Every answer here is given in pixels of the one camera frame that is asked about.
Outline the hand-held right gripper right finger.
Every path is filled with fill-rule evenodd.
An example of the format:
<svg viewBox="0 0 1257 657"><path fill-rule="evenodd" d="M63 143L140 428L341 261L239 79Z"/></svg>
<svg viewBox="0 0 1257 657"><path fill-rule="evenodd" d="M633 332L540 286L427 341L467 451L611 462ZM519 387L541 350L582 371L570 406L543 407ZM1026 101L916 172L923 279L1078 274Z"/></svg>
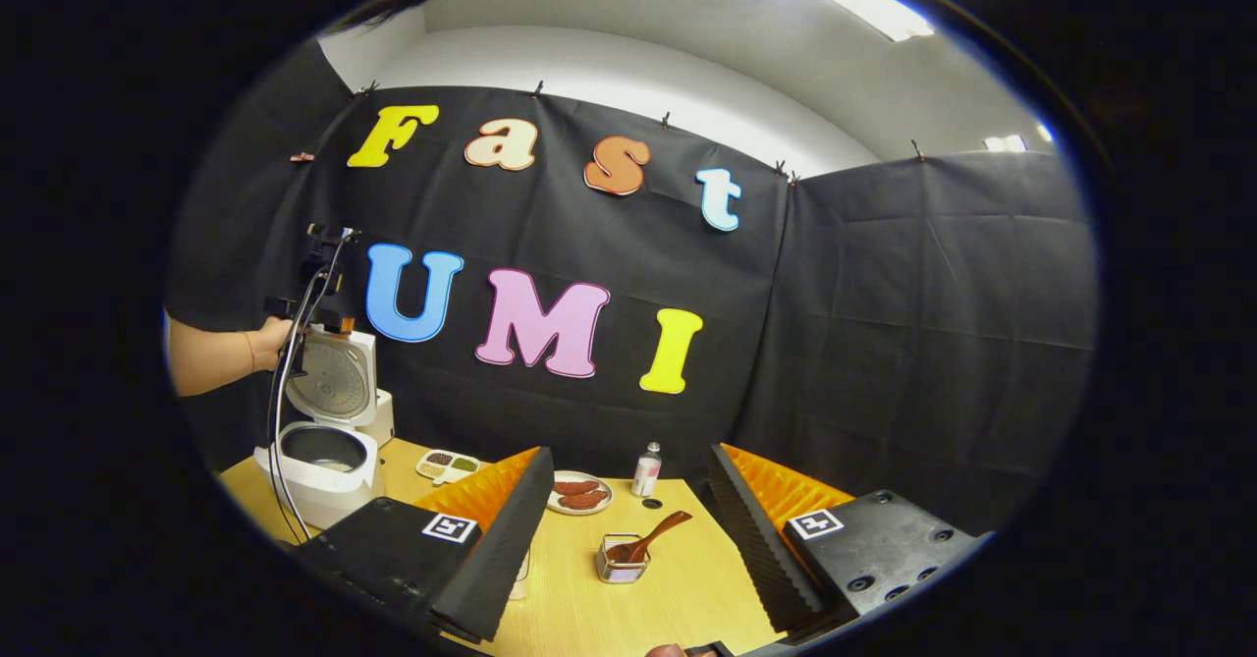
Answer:
<svg viewBox="0 0 1257 657"><path fill-rule="evenodd" d="M931 585L983 546L897 491L854 497L732 443L708 482L773 631L822 634Z"/></svg>

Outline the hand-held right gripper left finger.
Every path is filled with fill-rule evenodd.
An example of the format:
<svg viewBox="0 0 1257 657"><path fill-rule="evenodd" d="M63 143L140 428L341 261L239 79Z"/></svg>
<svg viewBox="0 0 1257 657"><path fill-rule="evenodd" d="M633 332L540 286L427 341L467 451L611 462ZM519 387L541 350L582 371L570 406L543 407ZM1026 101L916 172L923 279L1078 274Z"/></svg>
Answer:
<svg viewBox="0 0 1257 657"><path fill-rule="evenodd" d="M533 447L414 502L373 499L293 559L409 631L491 642L553 482L551 450Z"/></svg>

